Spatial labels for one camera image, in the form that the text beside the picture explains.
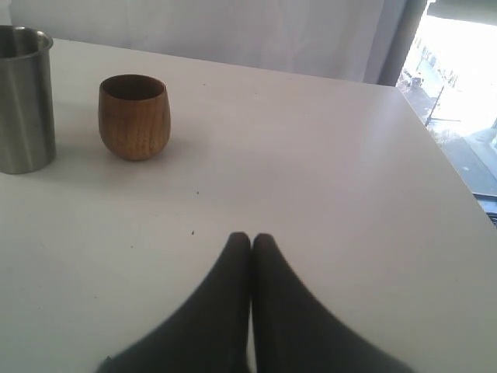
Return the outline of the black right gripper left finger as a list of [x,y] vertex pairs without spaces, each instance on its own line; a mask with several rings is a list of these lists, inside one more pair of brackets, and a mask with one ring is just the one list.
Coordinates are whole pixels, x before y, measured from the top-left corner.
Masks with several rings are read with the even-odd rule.
[[247,372],[251,242],[229,235],[199,287],[160,326],[99,366],[101,372]]

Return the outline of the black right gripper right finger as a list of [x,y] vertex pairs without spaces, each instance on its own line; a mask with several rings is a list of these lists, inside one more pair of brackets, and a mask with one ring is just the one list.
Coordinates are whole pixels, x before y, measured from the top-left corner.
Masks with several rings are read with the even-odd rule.
[[252,245],[252,325],[259,372],[410,372],[337,319],[267,233]]

